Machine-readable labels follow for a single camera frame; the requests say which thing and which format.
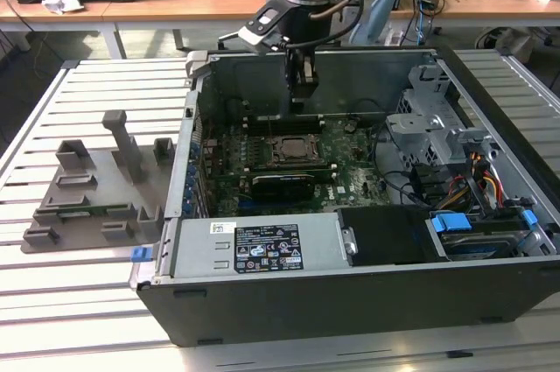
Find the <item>desk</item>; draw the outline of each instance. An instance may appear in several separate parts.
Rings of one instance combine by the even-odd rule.
[[[249,17],[264,5],[264,0],[135,0],[129,3],[85,3],[84,11],[55,15],[40,4],[10,4],[35,31],[98,31],[107,44],[112,59],[126,58],[119,30],[173,30],[178,49],[183,48],[180,29],[190,27],[212,30],[222,24],[241,28]],[[18,17],[0,0],[0,29],[5,32],[28,32]]]
[[[402,0],[391,14],[395,26],[406,26],[412,17],[412,1]],[[560,2],[537,0],[445,0],[434,27],[559,26]]]
[[[81,12],[54,15],[40,4],[18,4],[16,11],[36,31],[98,31],[112,59],[126,58],[119,30],[173,30],[176,47],[183,48],[181,28],[205,31],[227,27],[233,32],[252,17],[264,0],[136,0],[130,3],[86,3]],[[390,16],[394,29],[403,30],[412,17],[411,0]],[[446,0],[435,27],[560,26],[560,2],[536,0]],[[0,29],[28,32],[4,0],[0,0]]]

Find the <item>sticker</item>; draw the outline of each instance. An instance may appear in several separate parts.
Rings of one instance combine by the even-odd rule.
[[[211,234],[233,234],[237,223],[234,221],[220,221],[210,223]]]
[[[304,268],[298,225],[249,226],[234,228],[234,232],[234,268],[238,273]]]

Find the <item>blue latch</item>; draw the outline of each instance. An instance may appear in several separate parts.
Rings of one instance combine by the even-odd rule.
[[[523,213],[521,213],[521,215],[530,228],[535,226],[539,222],[535,216],[535,213],[533,213],[533,210],[523,210]]]
[[[431,220],[436,232],[456,232],[458,230],[471,230],[471,222],[469,222],[464,213],[441,213]]]
[[[437,217],[434,217],[431,220],[431,224],[434,225],[434,229],[436,229],[437,233],[445,231],[445,226],[442,224],[442,222]]]
[[[147,261],[152,261],[153,258],[151,254],[152,254],[151,247],[135,247],[132,250],[132,256],[130,257],[130,261],[132,263],[145,263]]]

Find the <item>aluminum extrusion table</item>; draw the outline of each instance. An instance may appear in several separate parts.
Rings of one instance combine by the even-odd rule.
[[[556,97],[515,60],[495,52],[460,57],[559,172]],[[127,129],[138,144],[160,136],[177,140],[188,90],[185,59],[72,66],[60,70],[0,161],[3,372],[117,370],[125,365],[165,372],[560,368],[560,295],[510,324],[177,348],[129,288],[130,248],[23,254],[19,243],[56,170],[60,140],[80,137],[88,149],[115,146],[101,126],[107,109],[128,111]],[[395,303],[405,310],[414,301]],[[450,358],[449,350],[473,356]]]

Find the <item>metal bracket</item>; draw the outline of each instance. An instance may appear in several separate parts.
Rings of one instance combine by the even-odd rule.
[[[186,75],[189,78],[199,77],[210,73],[208,65],[208,51],[193,51],[186,56]]]
[[[449,130],[445,137],[445,142],[451,150],[449,159],[465,158],[463,144],[481,144],[485,140],[492,140],[492,136],[487,130],[483,129],[467,129],[467,130]]]
[[[444,94],[451,81],[440,66],[418,66],[412,68],[409,74],[410,84],[414,89],[428,89],[431,92]]]

